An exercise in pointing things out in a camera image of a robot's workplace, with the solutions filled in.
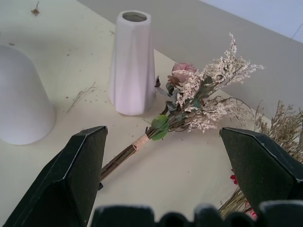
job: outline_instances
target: pink rose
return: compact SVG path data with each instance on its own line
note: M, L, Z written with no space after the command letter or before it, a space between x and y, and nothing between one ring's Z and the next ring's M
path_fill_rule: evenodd
M183 83L185 80L187 80L189 75L173 72L173 71L177 71L177 70L186 70L186 71L193 72L193 73L195 73L197 71L197 69L193 65L190 65L187 63L176 63L174 65L174 67L172 68L172 76L178 78L180 83Z

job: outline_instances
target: vase opening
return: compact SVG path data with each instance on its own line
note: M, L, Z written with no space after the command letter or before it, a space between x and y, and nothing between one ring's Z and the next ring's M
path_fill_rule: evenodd
M138 12L126 12L122 15L122 17L125 20L132 22L142 22L147 20L147 17L144 14Z

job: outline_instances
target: white table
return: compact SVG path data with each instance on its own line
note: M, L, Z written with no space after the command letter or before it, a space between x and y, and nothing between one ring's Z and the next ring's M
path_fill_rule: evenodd
M0 0L0 44L14 44L35 64L56 109L56 124L42 140L13 146L0 141L0 225L3 225L41 169L82 129L106 125L103 164L144 133L165 99L157 95L142 116L122 116L107 97L115 26L75 0ZM162 84L174 61L155 51ZM66 111L78 92L93 83L97 91ZM95 207L146 204L156 219L179 211L192 219L200 203L220 207L235 190L231 165L219 130L169 133L149 142L103 182Z

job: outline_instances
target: white ceramic vase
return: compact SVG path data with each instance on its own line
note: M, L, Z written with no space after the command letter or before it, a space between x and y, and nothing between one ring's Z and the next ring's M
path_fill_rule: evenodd
M47 135L54 122L53 107L31 60L0 46L0 139L30 144Z
M116 21L109 98L125 115L146 112L156 99L151 16L121 12Z

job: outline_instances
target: twine wrap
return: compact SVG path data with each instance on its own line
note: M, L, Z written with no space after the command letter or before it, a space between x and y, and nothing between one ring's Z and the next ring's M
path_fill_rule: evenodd
M132 146L136 151L139 151L141 147L147 143L150 139L148 136L144 133L141 137L139 137L136 141L132 143Z

